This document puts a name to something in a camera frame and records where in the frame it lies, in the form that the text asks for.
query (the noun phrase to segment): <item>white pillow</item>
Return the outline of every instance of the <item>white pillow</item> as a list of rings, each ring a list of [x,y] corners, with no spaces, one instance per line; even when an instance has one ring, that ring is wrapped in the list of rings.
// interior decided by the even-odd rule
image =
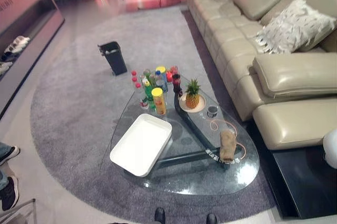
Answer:
[[[294,0],[257,33],[264,52],[291,53],[309,43],[324,28],[334,29],[335,18],[321,14],[305,0]]]

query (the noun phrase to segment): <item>beige leather sofa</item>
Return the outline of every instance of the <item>beige leather sofa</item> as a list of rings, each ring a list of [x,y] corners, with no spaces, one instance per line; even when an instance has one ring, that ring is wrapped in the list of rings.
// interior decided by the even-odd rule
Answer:
[[[271,150],[319,145],[337,127],[337,31],[293,54],[264,54],[255,41],[292,1],[187,0],[241,119],[254,118]],[[337,17],[337,0],[306,1]]]

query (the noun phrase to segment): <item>black shoe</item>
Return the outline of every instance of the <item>black shoe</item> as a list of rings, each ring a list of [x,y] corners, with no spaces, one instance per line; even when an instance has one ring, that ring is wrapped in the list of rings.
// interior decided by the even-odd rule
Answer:
[[[2,210],[11,209],[19,199],[18,181],[14,176],[8,177],[8,185],[0,191]]]
[[[206,224],[217,224],[217,218],[213,213],[207,215]]]
[[[154,213],[154,221],[159,221],[161,224],[165,224],[165,211],[163,208],[158,207]]]
[[[13,146],[11,150],[3,157],[0,158],[0,165],[2,165],[5,161],[17,156],[20,153],[20,148],[17,146]]]

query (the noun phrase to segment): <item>black trash bin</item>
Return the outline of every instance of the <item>black trash bin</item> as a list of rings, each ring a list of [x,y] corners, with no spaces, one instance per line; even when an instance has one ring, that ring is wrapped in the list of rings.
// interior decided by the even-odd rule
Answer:
[[[102,56],[104,56],[110,64],[115,75],[119,75],[127,71],[120,45],[117,42],[98,45],[98,48],[100,49]]]

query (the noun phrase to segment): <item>plate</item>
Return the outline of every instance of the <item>plate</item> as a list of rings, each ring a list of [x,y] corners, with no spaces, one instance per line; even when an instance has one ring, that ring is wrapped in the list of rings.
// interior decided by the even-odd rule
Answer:
[[[195,108],[189,108],[186,105],[186,95],[187,93],[184,93],[183,96],[181,96],[181,98],[179,99],[179,105],[181,107],[182,110],[184,110],[185,112],[188,113],[197,113],[200,112],[202,109],[205,108],[206,106],[206,99],[204,98],[204,96],[199,94],[199,103]]]

